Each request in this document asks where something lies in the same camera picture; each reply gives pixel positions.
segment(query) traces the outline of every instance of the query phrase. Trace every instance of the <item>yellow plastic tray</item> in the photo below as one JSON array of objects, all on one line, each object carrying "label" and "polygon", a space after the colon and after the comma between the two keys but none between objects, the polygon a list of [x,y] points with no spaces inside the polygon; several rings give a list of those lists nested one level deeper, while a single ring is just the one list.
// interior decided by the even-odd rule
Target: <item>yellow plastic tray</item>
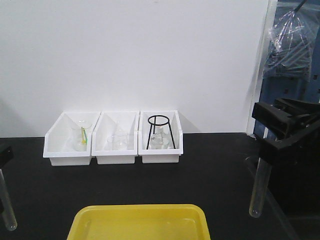
[{"label": "yellow plastic tray", "polygon": [[210,240],[210,235],[196,205],[102,205],[80,210],[67,240]]}]

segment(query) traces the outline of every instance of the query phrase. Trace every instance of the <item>glass beaker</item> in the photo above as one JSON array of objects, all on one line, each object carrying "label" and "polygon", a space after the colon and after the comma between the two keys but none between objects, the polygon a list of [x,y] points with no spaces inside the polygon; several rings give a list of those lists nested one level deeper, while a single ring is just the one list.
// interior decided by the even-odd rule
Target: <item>glass beaker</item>
[{"label": "glass beaker", "polygon": [[114,135],[107,138],[108,150],[127,150],[128,133],[123,130],[117,130]]},{"label": "glass beaker", "polygon": [[72,127],[72,144],[76,151],[84,152],[88,145],[88,132],[91,128],[91,123],[86,121],[77,122],[77,127]]}]

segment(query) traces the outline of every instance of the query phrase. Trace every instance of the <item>white storage tray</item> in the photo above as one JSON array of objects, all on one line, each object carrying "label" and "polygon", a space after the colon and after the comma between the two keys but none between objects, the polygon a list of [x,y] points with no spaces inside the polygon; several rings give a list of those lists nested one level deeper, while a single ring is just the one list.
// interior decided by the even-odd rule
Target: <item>white storage tray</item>
[{"label": "white storage tray", "polygon": [[[139,112],[103,112],[92,134],[92,155],[98,164],[134,164],[138,155]],[[127,136],[127,147],[114,150],[108,138],[121,129]]]},{"label": "white storage tray", "polygon": [[[91,161],[91,139],[100,112],[63,112],[44,137],[43,157],[50,158],[52,166],[89,165]],[[79,121],[91,123],[86,130],[85,151],[73,146],[72,126]]]},{"label": "white storage tray", "polygon": [[[150,123],[148,123],[148,118],[154,115],[164,115],[169,118],[175,149],[173,149],[172,141],[169,143],[169,149],[147,149],[150,131]],[[166,134],[170,135],[168,125],[163,126],[163,129]],[[178,111],[141,111],[138,131],[138,154],[142,156],[142,162],[144,164],[178,163],[179,156],[183,153],[183,131],[181,128]]]}]

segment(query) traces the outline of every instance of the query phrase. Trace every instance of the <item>clear plastic bag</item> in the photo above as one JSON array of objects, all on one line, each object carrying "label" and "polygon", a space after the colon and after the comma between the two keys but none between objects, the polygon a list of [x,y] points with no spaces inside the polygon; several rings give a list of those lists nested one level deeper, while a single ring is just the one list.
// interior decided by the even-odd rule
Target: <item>clear plastic bag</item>
[{"label": "clear plastic bag", "polygon": [[312,55],[320,26],[320,7],[278,2],[263,77],[309,81]]}]

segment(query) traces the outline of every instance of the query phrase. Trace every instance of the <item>black countertop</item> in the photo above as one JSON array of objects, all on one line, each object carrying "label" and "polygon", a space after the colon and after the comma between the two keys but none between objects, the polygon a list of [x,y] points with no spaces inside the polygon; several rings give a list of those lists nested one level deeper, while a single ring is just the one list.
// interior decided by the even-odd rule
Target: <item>black countertop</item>
[{"label": "black countertop", "polygon": [[195,204],[205,213],[211,239],[288,240],[279,213],[266,201],[249,215],[254,179],[245,159],[257,142],[244,133],[184,134],[179,163],[56,166],[43,158],[43,137],[0,138],[14,159],[2,171],[17,219],[0,220],[2,240],[65,240],[76,213],[90,205]]}]

